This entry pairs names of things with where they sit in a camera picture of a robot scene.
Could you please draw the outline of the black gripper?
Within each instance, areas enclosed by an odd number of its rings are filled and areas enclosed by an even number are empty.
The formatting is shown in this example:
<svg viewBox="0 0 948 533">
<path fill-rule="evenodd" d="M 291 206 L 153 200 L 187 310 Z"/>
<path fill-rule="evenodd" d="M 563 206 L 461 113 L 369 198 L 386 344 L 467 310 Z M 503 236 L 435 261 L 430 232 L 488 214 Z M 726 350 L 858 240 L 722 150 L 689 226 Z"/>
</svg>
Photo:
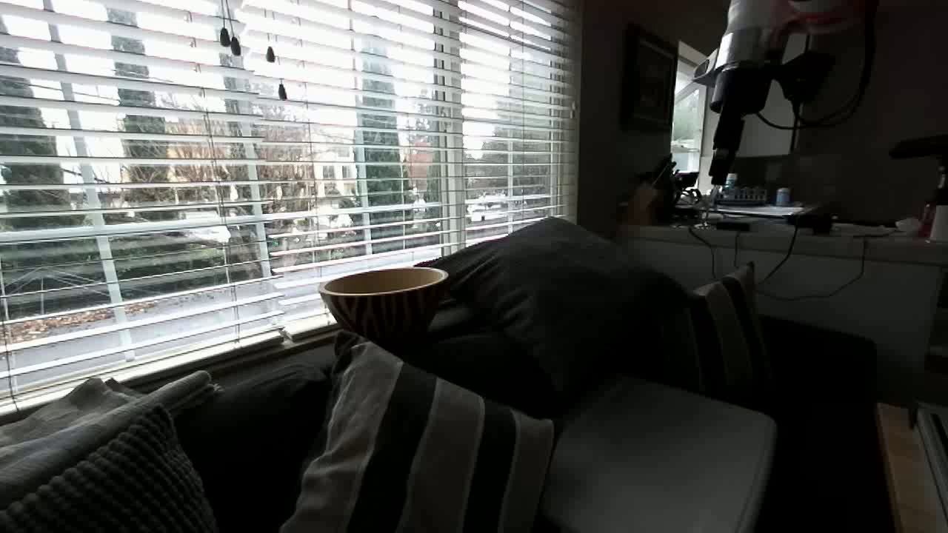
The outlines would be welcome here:
<svg viewBox="0 0 948 533">
<path fill-rule="evenodd" d="M 768 103 L 771 73 L 755 64 L 728 64 L 716 73 L 712 88 L 712 109 L 716 113 L 712 183 L 722 186 L 743 140 L 743 118 Z"/>
</svg>

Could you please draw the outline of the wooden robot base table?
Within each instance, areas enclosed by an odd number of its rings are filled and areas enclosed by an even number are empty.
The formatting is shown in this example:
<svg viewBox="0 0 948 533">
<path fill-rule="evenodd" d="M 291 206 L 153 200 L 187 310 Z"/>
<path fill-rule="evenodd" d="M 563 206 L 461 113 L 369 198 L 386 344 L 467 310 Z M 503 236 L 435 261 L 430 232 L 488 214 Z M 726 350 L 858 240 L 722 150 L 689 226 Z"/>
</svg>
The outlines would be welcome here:
<svg viewBox="0 0 948 533">
<path fill-rule="evenodd" d="M 878 406 L 885 492 L 894 533 L 948 533 L 925 445 L 903 406 Z"/>
</svg>

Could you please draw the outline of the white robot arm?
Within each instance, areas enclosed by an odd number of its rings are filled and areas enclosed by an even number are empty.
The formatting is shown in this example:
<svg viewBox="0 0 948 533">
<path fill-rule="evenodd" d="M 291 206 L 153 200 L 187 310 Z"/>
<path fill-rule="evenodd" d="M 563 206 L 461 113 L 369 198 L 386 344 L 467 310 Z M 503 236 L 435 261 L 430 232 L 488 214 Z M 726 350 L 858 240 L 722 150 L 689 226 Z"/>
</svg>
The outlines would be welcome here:
<svg viewBox="0 0 948 533">
<path fill-rule="evenodd" d="M 743 118 L 765 109 L 771 86 L 790 101 L 790 131 L 835 128 L 863 107 L 878 57 L 878 12 L 880 0 L 728 0 L 719 44 L 694 73 L 712 92 L 707 107 L 716 116 L 707 165 L 713 186 L 726 183 L 743 140 Z M 789 58 L 786 48 L 793 36 L 829 36 L 848 26 L 863 30 L 855 88 L 838 109 L 806 118 L 803 107 L 818 97 L 832 57 L 803 49 Z"/>
</svg>

